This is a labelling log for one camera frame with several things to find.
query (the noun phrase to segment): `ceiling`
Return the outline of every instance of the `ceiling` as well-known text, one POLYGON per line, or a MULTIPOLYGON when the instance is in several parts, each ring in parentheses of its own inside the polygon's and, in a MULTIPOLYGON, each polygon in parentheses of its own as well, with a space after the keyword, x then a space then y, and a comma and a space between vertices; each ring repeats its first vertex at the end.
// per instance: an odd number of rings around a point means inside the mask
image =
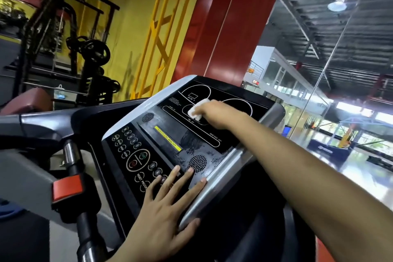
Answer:
MULTIPOLYGON (((299 72, 314 85, 348 24, 319 88, 332 98, 365 99, 380 74, 393 74, 393 0, 361 0, 355 12, 358 0, 345 0, 341 12, 327 8, 332 1, 277 0, 259 45, 302 62, 299 72)), ((393 101, 393 80, 381 83, 374 96, 393 101)))

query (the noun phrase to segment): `person's left hand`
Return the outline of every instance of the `person's left hand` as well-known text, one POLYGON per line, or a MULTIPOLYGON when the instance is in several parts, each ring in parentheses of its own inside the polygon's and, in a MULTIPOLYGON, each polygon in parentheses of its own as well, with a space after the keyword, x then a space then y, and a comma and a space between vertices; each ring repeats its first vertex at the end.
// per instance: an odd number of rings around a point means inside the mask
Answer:
POLYGON ((173 203, 179 191, 194 173, 190 168, 172 186, 179 170, 180 166, 174 167, 155 199, 153 199, 153 189, 160 182, 161 176, 157 176, 149 185, 139 216, 124 244, 111 258, 111 262, 162 261, 177 253, 194 236, 200 219, 193 220, 179 233, 177 222, 182 212, 203 189, 206 179, 202 178, 183 197, 173 203))

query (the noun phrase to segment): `hanging light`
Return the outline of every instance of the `hanging light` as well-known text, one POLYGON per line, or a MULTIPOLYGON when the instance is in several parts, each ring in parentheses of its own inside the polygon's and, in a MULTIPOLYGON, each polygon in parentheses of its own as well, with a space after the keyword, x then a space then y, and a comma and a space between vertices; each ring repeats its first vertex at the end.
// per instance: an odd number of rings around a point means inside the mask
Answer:
POLYGON ((347 9, 345 0, 336 0, 327 5, 327 8, 331 11, 343 11, 347 9))

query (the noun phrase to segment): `round speaker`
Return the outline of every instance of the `round speaker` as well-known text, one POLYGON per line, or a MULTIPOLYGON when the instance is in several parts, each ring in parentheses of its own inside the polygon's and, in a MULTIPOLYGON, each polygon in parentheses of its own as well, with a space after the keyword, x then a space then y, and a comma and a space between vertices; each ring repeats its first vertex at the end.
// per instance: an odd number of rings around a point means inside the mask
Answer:
POLYGON ((193 167, 194 172, 201 172, 207 165, 208 161, 203 155, 195 155, 188 163, 188 167, 193 167))
POLYGON ((154 117, 154 114, 153 114, 153 113, 147 113, 147 114, 145 114, 145 115, 142 117, 142 121, 143 121, 143 122, 148 122, 148 121, 152 120, 153 117, 154 117))

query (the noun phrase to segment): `white cloth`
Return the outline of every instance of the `white cloth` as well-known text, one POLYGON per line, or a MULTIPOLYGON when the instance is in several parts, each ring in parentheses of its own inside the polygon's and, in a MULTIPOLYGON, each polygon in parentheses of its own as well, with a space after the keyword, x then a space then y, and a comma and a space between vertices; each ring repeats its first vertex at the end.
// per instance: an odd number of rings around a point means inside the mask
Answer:
POLYGON ((204 103, 207 103, 209 101, 210 100, 208 98, 204 98, 202 101, 197 102, 194 106, 192 106, 192 108, 190 110, 188 110, 188 112, 187 112, 188 116, 190 116, 192 119, 194 119, 196 121, 199 121, 202 118, 202 115, 200 115, 200 114, 194 115, 195 108, 204 104, 204 103))

